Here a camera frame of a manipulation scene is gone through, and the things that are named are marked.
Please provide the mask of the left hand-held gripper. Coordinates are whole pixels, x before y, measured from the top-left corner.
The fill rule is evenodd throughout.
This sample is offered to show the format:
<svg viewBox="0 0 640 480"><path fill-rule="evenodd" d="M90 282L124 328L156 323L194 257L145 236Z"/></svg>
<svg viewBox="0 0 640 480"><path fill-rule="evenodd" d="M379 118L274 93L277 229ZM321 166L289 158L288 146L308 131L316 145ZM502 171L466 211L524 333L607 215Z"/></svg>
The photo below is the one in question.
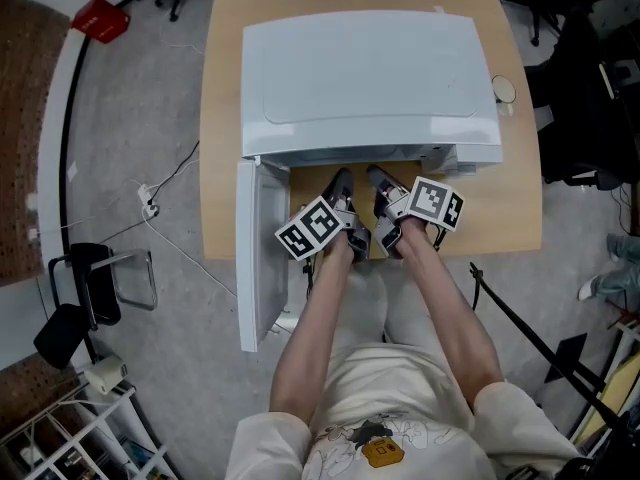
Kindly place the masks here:
<svg viewBox="0 0 640 480"><path fill-rule="evenodd" d="M322 193L275 232L276 239L296 261L325 249L340 231L347 233L354 260L369 258L371 233L361 223L353 197L353 173L339 169Z"/></svg>

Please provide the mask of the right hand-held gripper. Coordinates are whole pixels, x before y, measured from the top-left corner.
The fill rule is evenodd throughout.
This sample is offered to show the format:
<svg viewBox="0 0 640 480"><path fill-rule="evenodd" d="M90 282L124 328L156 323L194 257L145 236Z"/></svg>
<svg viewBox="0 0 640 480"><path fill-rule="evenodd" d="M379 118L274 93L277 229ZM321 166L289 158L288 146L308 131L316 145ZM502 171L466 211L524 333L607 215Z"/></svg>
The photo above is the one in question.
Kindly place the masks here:
<svg viewBox="0 0 640 480"><path fill-rule="evenodd" d="M437 228L433 246L439 250L448 232L455 232L464 198L446 184L417 176L411 189L376 164L366 169L376 189L374 239L386 258L400 257L396 245L403 235L401 223L409 217Z"/></svg>

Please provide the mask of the person's right forearm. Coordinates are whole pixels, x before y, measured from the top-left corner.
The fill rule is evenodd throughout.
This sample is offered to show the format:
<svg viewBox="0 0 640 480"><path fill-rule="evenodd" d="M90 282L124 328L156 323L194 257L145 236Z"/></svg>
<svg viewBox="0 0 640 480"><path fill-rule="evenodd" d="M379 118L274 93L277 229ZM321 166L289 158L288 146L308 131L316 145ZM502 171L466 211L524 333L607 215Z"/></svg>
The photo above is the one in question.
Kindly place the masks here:
<svg viewBox="0 0 640 480"><path fill-rule="evenodd" d="M473 406L485 387L504 380L494 344L432 245L426 223L410 217L400 227L396 248L424 299L450 370Z"/></svg>

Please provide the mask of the person's left forearm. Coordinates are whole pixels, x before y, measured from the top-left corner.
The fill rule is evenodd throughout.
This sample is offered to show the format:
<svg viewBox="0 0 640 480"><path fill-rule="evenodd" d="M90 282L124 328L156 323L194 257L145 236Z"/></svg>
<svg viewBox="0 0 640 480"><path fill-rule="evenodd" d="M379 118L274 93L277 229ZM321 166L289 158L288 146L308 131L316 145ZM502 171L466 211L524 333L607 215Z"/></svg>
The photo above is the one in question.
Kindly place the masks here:
<svg viewBox="0 0 640 480"><path fill-rule="evenodd" d="M269 410L311 422L322 398L339 310L354 253L342 231L323 261L299 321L277 363Z"/></svg>

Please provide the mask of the white microwave oven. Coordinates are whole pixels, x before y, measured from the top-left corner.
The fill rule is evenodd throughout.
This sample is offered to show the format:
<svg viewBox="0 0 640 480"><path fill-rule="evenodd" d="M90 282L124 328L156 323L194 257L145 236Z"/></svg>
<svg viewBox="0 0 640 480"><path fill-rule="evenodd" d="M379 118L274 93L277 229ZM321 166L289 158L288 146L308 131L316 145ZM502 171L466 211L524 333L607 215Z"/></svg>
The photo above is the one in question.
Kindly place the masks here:
<svg viewBox="0 0 640 480"><path fill-rule="evenodd" d="M257 350L287 303L275 237L345 167L370 231L366 169L416 161L424 173L475 172L503 159L491 77L474 21L400 10L333 12L248 26L236 182L240 345Z"/></svg>

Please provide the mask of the person's light trousers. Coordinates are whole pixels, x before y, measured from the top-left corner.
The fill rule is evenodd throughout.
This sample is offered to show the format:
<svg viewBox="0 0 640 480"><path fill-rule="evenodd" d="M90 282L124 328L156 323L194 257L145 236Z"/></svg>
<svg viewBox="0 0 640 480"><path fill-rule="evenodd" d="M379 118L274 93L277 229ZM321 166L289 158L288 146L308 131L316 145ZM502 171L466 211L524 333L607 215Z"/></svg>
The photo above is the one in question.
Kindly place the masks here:
<svg viewBox="0 0 640 480"><path fill-rule="evenodd" d="M400 265L358 267L349 274L333 350L382 340L432 354L442 351L424 299Z"/></svg>

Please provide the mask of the white mug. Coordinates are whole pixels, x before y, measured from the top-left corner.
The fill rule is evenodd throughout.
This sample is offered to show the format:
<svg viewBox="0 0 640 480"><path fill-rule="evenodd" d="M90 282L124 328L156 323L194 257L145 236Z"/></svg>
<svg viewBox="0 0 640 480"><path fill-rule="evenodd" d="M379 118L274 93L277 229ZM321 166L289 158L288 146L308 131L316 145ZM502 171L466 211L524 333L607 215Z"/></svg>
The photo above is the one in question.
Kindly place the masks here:
<svg viewBox="0 0 640 480"><path fill-rule="evenodd" d="M504 116L513 116L514 103L517 97L513 83L502 75L495 75L491 84L498 112Z"/></svg>

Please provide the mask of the white power strip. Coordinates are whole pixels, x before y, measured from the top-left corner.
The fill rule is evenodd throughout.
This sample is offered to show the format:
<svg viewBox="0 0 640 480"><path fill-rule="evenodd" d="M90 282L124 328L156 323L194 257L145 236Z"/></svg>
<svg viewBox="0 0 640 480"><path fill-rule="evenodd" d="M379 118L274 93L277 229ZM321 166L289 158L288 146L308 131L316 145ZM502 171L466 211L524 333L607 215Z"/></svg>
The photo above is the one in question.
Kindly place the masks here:
<svg viewBox="0 0 640 480"><path fill-rule="evenodd" d="M158 215L159 206L153 201L151 189L146 184L141 184L137 194L142 203L142 214L145 219L151 219Z"/></svg>

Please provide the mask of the black stand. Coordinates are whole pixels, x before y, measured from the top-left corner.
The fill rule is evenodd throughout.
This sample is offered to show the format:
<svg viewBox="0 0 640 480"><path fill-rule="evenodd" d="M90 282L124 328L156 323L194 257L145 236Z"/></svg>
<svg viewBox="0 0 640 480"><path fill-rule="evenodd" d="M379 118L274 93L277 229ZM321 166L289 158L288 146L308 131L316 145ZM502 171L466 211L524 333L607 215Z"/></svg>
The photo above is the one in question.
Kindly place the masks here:
<svg viewBox="0 0 640 480"><path fill-rule="evenodd" d="M612 441L619 442L619 446L625 445L631 450L640 451L640 430L636 430L631 425L630 417L628 415L618 416L611 408L606 406L604 402L598 399L595 392L590 390L575 373L578 372L594 389L599 388L603 390L605 387L604 382L595 374L587 373L588 369L584 366L579 366L578 361L570 363L568 360L560 359L558 355L548 347L544 340L489 287L484 280L483 271L473 262L470 263L470 274L475 280L472 310L476 309L480 290L483 290L547 360L550 366L555 369L561 377L564 377L581 397L602 417L606 426L612 431Z"/></svg>

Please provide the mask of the person's cream printed shirt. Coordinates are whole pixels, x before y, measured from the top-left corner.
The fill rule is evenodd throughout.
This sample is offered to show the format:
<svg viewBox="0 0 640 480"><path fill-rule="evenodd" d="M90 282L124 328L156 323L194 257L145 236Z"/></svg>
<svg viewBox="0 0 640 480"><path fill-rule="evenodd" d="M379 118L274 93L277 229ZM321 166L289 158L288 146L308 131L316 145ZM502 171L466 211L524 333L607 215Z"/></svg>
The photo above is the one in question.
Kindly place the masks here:
<svg viewBox="0 0 640 480"><path fill-rule="evenodd" d="M262 413L237 426L225 480L551 478L578 455L520 388L467 402L441 355L366 344L332 361L313 420Z"/></svg>

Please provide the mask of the red box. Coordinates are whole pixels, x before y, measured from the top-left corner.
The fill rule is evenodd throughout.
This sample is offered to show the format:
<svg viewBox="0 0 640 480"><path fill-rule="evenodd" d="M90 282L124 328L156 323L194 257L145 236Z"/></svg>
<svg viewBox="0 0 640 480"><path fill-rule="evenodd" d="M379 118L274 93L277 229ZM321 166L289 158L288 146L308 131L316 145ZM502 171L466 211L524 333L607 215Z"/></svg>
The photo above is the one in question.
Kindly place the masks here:
<svg viewBox="0 0 640 480"><path fill-rule="evenodd" d="M125 33L130 17L107 0L91 0L74 16L71 28L88 38L108 44Z"/></svg>

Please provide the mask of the white power adapter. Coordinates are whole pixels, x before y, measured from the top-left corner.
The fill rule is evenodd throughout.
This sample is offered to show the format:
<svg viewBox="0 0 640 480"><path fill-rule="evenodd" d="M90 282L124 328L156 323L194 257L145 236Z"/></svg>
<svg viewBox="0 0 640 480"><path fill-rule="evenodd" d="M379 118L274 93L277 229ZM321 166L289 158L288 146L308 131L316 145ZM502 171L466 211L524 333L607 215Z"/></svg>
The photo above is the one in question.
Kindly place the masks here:
<svg viewBox="0 0 640 480"><path fill-rule="evenodd" d="M116 355L110 355L85 370L89 384L100 394L107 395L127 376L125 362Z"/></svg>

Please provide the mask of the yellow flat board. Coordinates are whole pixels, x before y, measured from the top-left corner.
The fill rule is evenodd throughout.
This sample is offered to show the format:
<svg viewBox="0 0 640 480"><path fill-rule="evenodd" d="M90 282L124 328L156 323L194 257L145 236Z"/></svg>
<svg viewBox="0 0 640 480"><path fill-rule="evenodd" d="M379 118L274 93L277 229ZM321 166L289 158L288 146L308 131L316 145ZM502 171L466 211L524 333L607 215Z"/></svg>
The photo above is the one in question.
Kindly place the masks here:
<svg viewBox="0 0 640 480"><path fill-rule="evenodd" d="M618 366L605 386L601 401L616 414L626 402L640 373L640 352Z"/></svg>

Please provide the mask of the black metal-frame chair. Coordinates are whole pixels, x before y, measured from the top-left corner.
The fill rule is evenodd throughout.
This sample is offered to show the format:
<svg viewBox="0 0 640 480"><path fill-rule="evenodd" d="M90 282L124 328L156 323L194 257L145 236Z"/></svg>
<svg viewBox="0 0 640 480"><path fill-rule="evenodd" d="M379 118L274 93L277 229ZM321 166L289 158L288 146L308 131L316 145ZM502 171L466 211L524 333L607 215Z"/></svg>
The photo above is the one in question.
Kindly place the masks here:
<svg viewBox="0 0 640 480"><path fill-rule="evenodd" d="M117 267L133 261L142 262L147 270L151 299L134 300L120 290ZM55 279L56 267L63 264L73 273L78 302L61 303ZM121 320L121 306L128 305L153 311L158 305L151 252L131 249L114 252L98 243L75 243L66 254L54 257L47 264L55 311L33 340L36 351L51 367L67 368L81 344L89 343L89 333L100 326L114 326Z"/></svg>

